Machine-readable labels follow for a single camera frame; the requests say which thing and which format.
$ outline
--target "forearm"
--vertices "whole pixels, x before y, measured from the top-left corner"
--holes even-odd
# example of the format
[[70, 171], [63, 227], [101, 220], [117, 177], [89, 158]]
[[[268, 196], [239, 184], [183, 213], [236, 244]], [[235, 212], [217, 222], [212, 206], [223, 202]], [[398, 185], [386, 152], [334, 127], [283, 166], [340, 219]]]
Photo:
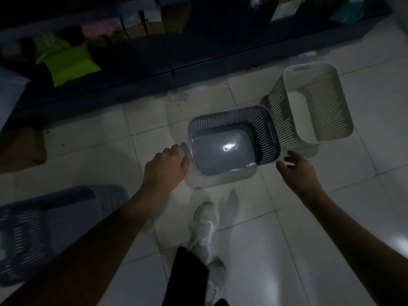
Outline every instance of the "forearm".
[[408, 302], [408, 260], [381, 242], [325, 193], [300, 195], [378, 305]]
[[160, 196], [142, 187], [2, 305], [97, 305]]

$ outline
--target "black pants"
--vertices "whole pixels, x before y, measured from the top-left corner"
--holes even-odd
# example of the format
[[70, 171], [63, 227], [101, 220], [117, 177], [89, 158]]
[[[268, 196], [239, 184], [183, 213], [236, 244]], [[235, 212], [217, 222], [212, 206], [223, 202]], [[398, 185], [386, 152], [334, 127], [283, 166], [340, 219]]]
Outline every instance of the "black pants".
[[[184, 247], [177, 249], [163, 306], [203, 306], [208, 268]], [[228, 306], [220, 299], [214, 306]]]

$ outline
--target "hand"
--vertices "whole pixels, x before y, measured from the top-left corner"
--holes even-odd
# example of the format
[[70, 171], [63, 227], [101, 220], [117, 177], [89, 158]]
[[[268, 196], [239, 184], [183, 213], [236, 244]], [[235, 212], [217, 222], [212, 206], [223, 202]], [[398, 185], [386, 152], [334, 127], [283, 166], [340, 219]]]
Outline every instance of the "hand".
[[284, 161], [294, 165], [286, 165], [278, 161], [276, 162], [276, 168], [289, 188], [300, 199], [321, 193], [323, 189], [317, 179], [313, 165], [294, 151], [288, 151], [288, 155], [289, 157], [285, 157]]
[[173, 145], [171, 149], [165, 148], [146, 164], [142, 186], [153, 187], [155, 191], [169, 196], [186, 177], [189, 164], [187, 156], [180, 161], [178, 145]]

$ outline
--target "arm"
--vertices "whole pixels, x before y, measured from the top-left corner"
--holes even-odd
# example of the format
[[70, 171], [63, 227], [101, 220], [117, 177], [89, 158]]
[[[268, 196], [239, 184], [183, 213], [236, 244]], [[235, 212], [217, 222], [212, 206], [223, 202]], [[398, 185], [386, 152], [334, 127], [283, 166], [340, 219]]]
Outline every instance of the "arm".
[[109, 217], [68, 247], [21, 286], [2, 306], [97, 305], [137, 234], [160, 212], [184, 179], [189, 160], [178, 146], [166, 148], [146, 164], [142, 186]]
[[337, 206], [309, 161], [290, 151], [277, 162], [283, 180], [313, 213], [377, 305], [408, 303], [408, 259], [381, 242]]

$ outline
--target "white sneaker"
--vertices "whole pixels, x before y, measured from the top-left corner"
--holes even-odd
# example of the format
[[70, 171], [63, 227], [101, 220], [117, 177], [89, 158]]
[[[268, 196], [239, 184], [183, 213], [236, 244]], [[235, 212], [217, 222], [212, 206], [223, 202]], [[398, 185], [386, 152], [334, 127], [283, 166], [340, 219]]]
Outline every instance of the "white sneaker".
[[225, 284], [227, 269], [219, 257], [207, 266], [208, 282], [205, 294], [205, 306], [213, 306], [220, 299]]
[[205, 202], [197, 208], [193, 223], [190, 225], [191, 239], [187, 249], [204, 265], [208, 265], [213, 258], [211, 242], [219, 221], [220, 216], [215, 205]]

